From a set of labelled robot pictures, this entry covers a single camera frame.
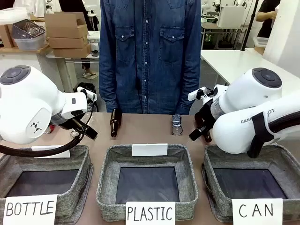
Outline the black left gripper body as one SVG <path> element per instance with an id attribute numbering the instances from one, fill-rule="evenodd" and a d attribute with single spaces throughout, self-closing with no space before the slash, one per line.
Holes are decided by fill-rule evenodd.
<path id="1" fill-rule="evenodd" d="M 76 116 L 70 114 L 65 118 L 61 113 L 57 113 L 51 117 L 50 123 L 53 125 L 58 125 L 65 130 L 78 130 L 80 129 L 80 124 L 76 119 Z"/>

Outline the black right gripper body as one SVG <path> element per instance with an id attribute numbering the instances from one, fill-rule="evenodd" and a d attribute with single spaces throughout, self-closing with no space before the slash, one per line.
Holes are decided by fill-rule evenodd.
<path id="1" fill-rule="evenodd" d="M 194 116 L 197 128 L 201 132 L 210 131 L 215 123 L 215 118 L 211 113 L 212 101 L 205 103 L 202 108 Z"/>

